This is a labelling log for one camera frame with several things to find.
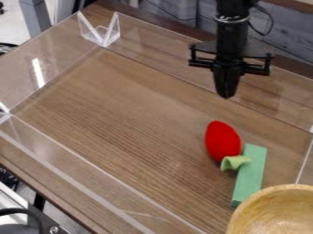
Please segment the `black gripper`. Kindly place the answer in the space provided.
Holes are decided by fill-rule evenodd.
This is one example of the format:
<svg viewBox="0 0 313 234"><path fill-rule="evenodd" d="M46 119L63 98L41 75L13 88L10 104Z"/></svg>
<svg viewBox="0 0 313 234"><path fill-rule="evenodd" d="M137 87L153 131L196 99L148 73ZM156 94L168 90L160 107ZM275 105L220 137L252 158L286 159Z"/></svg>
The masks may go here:
<svg viewBox="0 0 313 234"><path fill-rule="evenodd" d="M199 42L189 45L192 57L189 64L213 70L217 93L225 97L224 70L227 72L227 97L236 95L241 76L256 74L268 76L275 55L260 51L248 40L236 43L219 40Z"/></svg>

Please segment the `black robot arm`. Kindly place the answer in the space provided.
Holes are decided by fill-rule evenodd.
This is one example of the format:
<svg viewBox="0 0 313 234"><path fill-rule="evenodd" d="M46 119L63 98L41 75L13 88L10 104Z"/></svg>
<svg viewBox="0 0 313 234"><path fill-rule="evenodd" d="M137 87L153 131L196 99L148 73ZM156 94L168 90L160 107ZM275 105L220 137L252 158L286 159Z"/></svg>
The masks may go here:
<svg viewBox="0 0 313 234"><path fill-rule="evenodd" d="M261 0L217 0L217 40L191 44L189 65L211 69L216 91L224 99L236 95L241 77L268 76L275 55L249 46L249 11Z"/></svg>

